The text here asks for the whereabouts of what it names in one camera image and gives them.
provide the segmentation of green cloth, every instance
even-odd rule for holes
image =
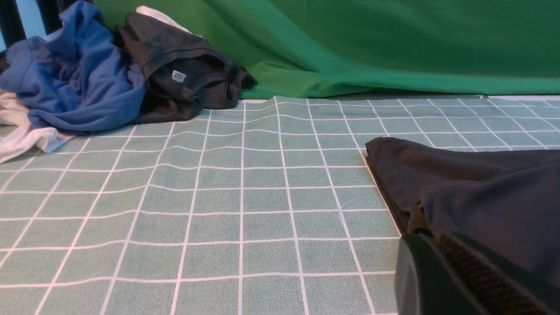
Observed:
[[[245,98],[560,93],[560,0],[95,0],[157,9],[244,66]]]

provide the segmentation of tag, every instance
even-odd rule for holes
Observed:
[[[173,70],[173,74],[171,75],[171,78],[173,79],[173,81],[183,83],[183,81],[185,81],[186,74]]]

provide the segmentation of garment seam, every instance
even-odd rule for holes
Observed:
[[[426,188],[426,191],[428,193],[430,193],[432,196],[434,196],[434,198],[436,199],[437,203],[440,205],[441,210],[444,212],[445,217],[448,219],[449,223],[451,223],[451,225],[453,226],[453,228],[458,231],[459,229],[457,228],[457,226],[455,225],[455,223],[453,223],[453,220],[451,219],[451,216],[449,215],[449,213],[445,210],[443,203],[441,202],[439,196],[437,195],[436,192],[434,192],[432,190],[432,188]]]

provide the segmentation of dark gray cloth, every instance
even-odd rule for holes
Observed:
[[[123,48],[140,65],[149,92],[131,123],[183,121],[201,109],[237,106],[253,77],[204,39],[153,17],[129,13],[116,27]]]
[[[366,144],[403,233],[462,233],[560,287],[560,150],[455,152]]]
[[[8,70],[9,67],[10,64],[6,60],[6,56],[0,54],[0,75],[2,74],[2,72]]]

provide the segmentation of grid mat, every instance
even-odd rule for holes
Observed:
[[[274,98],[32,152],[0,165],[1,313],[395,313],[365,143],[560,149],[559,128],[558,101]]]

